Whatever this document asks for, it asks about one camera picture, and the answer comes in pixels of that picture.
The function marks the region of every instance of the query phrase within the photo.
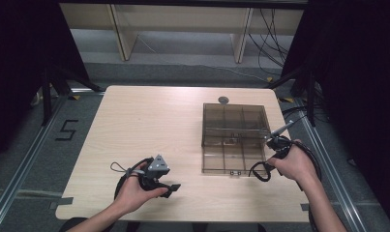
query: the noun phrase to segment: person's right hand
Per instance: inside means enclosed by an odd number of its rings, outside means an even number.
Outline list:
[[[267,161],[275,166],[288,179],[300,183],[308,178],[316,178],[315,167],[307,155],[296,145],[292,145],[284,159],[270,158]]]

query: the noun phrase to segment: wooden table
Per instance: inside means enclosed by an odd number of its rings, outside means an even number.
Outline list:
[[[272,172],[255,177],[211,176],[201,172],[202,116],[205,102],[225,96],[233,104],[264,105],[271,130],[285,124],[276,96],[268,89],[111,86],[96,114],[59,206],[58,218],[91,217],[113,200],[125,168],[161,154],[170,172],[161,182],[182,184],[170,198],[151,199],[122,217],[138,221],[308,221],[308,203],[296,183]],[[266,148],[268,157],[273,151]]]

